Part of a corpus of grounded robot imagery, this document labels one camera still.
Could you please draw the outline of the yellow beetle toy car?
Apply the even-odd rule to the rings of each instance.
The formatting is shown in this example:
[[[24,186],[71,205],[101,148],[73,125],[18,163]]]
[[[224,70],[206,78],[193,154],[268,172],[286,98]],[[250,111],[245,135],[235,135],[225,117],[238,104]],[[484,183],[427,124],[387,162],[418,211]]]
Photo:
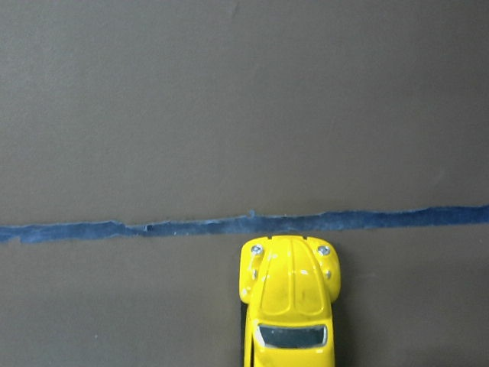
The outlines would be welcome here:
[[[333,366],[338,254],[324,239],[272,235],[241,248],[238,293],[245,366]]]

